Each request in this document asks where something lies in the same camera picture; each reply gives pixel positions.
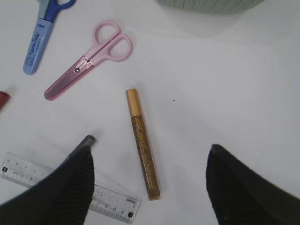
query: glitter glue pen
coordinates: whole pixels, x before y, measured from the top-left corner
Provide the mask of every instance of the glitter glue pen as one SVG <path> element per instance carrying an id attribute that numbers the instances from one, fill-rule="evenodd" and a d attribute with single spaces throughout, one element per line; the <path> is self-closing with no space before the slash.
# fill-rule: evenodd
<path id="1" fill-rule="evenodd" d="M 158 187 L 158 180 L 152 160 L 145 124 L 143 121 L 140 99 L 136 89 L 126 91 L 128 106 L 130 110 L 131 122 L 135 134 L 137 149 L 142 165 L 148 198 L 150 201 L 161 199 Z"/>

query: scissors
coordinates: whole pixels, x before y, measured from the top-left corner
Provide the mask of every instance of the scissors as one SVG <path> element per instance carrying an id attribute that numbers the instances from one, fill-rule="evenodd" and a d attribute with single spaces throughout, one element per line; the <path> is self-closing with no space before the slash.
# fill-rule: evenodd
<path id="1" fill-rule="evenodd" d="M 107 40 L 100 42 L 98 32 L 104 26 L 112 26 L 115 28 L 115 31 Z M 92 37 L 92 47 L 45 92 L 45 98 L 47 100 L 53 101 L 56 99 L 105 60 L 121 62 L 127 59 L 132 53 L 133 47 L 131 40 L 125 34 L 121 34 L 120 27 L 114 22 L 102 21 L 98 23 L 94 28 Z M 127 52 L 120 57 L 112 56 L 111 50 L 122 40 L 125 40 L 128 44 Z"/>
<path id="2" fill-rule="evenodd" d="M 23 71 L 28 75 L 34 74 L 38 68 L 58 13 L 72 7 L 76 2 L 76 0 L 70 0 L 60 5 L 58 0 L 37 1 L 39 2 L 37 24 L 23 66 Z"/>

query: clear plastic ruler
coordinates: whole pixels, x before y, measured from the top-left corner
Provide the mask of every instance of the clear plastic ruler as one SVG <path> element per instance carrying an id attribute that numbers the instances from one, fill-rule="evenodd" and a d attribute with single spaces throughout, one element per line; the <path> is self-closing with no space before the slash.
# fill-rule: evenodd
<path id="1" fill-rule="evenodd" d="M 30 188 L 53 171 L 52 168 L 31 163 L 8 152 L 1 167 L 0 177 Z M 132 224 L 140 204 L 140 200 L 95 185 L 90 210 Z"/>

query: white surface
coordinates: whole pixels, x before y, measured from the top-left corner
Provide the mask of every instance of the white surface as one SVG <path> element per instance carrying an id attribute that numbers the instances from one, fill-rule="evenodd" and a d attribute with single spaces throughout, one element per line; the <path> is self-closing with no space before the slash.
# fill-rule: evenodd
<path id="1" fill-rule="evenodd" d="M 142 199 L 136 225 L 216 225 L 206 188 L 219 143 L 300 197 L 300 1 L 266 0 L 237 15 L 207 15 L 155 0 L 79 0 L 61 13 L 33 76 L 22 71 L 38 3 L 0 7 L 0 159 L 7 151 L 57 166 L 87 135 L 96 178 Z M 134 42 L 123 63 L 105 62 L 54 102 L 44 91 L 91 45 L 101 20 Z M 162 200 L 148 202 L 125 90 L 139 90 Z M 0 202 L 24 188 L 0 180 Z M 89 213 L 86 225 L 122 224 Z"/>

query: blue blade cover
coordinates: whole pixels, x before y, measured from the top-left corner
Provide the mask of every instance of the blue blade cover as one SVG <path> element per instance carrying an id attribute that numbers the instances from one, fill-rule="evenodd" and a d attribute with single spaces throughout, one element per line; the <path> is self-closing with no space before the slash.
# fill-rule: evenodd
<path id="1" fill-rule="evenodd" d="M 23 66 L 24 73 L 31 75 L 36 72 L 52 28 L 53 23 L 42 19 L 37 20 Z"/>

